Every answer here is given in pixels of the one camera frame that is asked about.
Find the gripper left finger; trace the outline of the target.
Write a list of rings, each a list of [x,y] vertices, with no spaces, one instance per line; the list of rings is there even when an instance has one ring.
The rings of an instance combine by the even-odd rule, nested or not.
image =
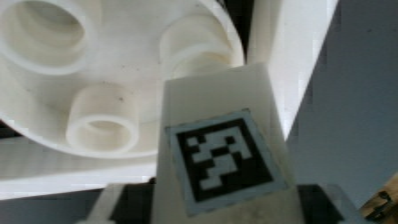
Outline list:
[[[110,184],[107,186],[102,191],[87,218],[75,224],[116,224],[116,221],[110,219],[110,217],[121,198],[123,189],[123,184]]]

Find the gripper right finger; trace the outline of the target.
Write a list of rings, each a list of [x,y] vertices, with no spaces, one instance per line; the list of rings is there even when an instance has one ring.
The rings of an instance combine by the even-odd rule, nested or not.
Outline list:
[[[373,224],[363,217],[349,195],[336,184],[322,184],[329,208],[322,211],[320,224]]]

